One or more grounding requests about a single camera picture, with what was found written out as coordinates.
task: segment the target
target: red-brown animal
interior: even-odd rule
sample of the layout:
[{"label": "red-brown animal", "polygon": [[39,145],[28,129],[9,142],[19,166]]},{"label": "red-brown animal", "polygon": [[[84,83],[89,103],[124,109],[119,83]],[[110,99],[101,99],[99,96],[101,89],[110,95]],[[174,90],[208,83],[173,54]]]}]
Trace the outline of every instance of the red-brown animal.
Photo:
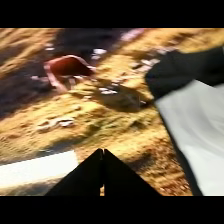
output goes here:
[{"label": "red-brown animal", "polygon": [[45,71],[52,86],[60,93],[67,92],[68,89],[64,85],[69,80],[70,85],[76,84],[75,78],[83,80],[90,78],[95,69],[85,60],[75,55],[66,55],[45,62]]}]

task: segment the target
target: ground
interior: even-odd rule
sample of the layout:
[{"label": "ground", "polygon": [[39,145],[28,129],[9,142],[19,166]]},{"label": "ground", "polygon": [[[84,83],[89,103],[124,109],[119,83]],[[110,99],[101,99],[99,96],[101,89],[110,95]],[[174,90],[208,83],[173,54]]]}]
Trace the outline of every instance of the ground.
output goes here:
[{"label": "ground", "polygon": [[[60,32],[64,31],[0,29],[0,164],[66,150],[74,150],[82,162],[97,148],[107,148],[162,195],[192,195],[165,127],[150,103],[153,97],[144,82],[145,72],[134,72],[131,64],[171,40],[186,53],[219,46],[224,43],[224,29],[145,29],[136,40],[118,44],[97,64],[99,83],[86,81],[65,95],[40,91],[30,80],[31,75],[43,73],[44,45],[56,41]],[[108,86],[123,72],[134,78],[122,84],[118,95],[101,95],[98,88]],[[83,100],[87,95],[93,98]],[[149,102],[147,107],[140,107],[139,99]],[[42,133],[36,130],[39,122],[63,116],[74,118],[75,125]],[[18,195],[18,191],[3,189],[0,194]]]}]

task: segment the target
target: black pointed object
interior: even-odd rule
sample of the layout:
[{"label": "black pointed object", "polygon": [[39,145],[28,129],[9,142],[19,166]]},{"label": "black pointed object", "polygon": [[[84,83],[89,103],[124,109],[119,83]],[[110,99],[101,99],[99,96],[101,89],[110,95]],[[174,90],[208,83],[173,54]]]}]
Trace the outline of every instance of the black pointed object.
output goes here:
[{"label": "black pointed object", "polygon": [[97,149],[45,196],[160,196],[108,150]]}]

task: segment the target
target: golden grass field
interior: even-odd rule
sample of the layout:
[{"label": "golden grass field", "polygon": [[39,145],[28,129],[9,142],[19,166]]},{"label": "golden grass field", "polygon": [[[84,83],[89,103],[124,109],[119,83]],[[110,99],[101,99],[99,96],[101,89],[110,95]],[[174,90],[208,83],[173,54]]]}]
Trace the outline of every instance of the golden grass field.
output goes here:
[{"label": "golden grass field", "polygon": [[[11,72],[16,73],[20,67],[32,60],[46,43],[54,40],[60,30],[1,28],[0,55],[3,51],[7,52],[9,46],[22,46],[18,54],[1,64],[1,79]],[[183,34],[191,34],[178,44],[178,48],[186,53],[224,43],[223,28],[146,30],[141,37],[121,46],[97,66],[101,87],[108,85],[122,72],[132,74],[130,64],[136,62],[139,56],[155,46],[164,46]],[[97,86],[86,81],[68,94],[59,96],[52,91],[24,104],[14,113],[8,113],[0,121],[0,163],[32,159],[40,155],[40,151],[60,151],[61,148],[75,150],[81,162],[97,148],[107,148],[162,195],[191,195],[156,108],[149,106],[138,111],[124,110],[127,103],[125,94],[140,96],[144,100],[153,98],[144,83],[145,74],[136,72],[135,75],[138,77],[124,82],[124,94],[118,97],[100,96],[97,94]],[[85,95],[94,97],[85,102],[81,99]],[[74,110],[75,105],[80,105],[81,110]],[[45,133],[36,131],[38,122],[62,116],[73,117],[75,125],[69,128],[53,128]]]}]

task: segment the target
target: white strip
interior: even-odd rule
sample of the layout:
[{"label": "white strip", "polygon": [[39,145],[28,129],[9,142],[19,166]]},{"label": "white strip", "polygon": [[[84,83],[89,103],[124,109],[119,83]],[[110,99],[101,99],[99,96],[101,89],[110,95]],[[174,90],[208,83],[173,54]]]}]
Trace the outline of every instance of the white strip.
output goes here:
[{"label": "white strip", "polygon": [[0,188],[63,177],[77,166],[74,151],[0,166]]},{"label": "white strip", "polygon": [[224,195],[223,93],[193,81],[156,102],[204,195]]}]

